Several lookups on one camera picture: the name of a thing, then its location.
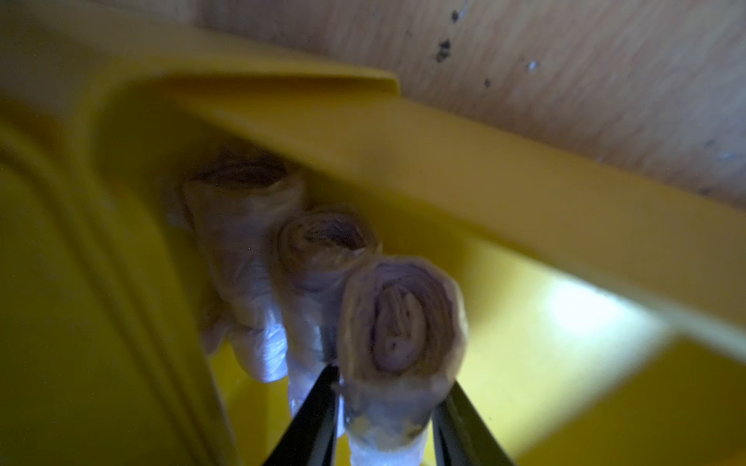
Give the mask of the yellow bottom drawer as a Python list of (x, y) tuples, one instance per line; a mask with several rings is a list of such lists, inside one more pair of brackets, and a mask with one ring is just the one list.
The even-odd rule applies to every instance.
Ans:
[(523, 465), (745, 461), (745, 215), (366, 83), (171, 83), (462, 286), (460, 383)]

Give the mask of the purple roll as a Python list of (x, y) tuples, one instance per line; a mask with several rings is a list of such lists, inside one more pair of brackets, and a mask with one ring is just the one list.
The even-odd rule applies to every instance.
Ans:
[(338, 325), (349, 277), (381, 250), (375, 231), (347, 206), (303, 212), (277, 233), (270, 277), (288, 339), (293, 417), (324, 368), (337, 362)]
[(185, 182), (190, 226), (221, 298), (212, 346), (227, 339), (240, 367), (261, 383), (288, 374), (288, 339), (270, 277), (279, 229), (305, 207), (302, 174), (270, 153), (223, 155)]
[(419, 465), (467, 345), (458, 283), (425, 258), (377, 256), (347, 281), (337, 352), (354, 465)]

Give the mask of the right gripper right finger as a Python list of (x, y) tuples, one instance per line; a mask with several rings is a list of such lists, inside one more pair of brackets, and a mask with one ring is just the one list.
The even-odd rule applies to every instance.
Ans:
[(514, 466), (459, 383), (435, 408), (433, 442), (438, 466)]

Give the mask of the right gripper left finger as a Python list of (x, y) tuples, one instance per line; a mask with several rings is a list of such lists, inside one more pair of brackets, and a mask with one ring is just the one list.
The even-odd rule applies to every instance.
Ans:
[(335, 463), (340, 374), (328, 365), (264, 466), (330, 466)]

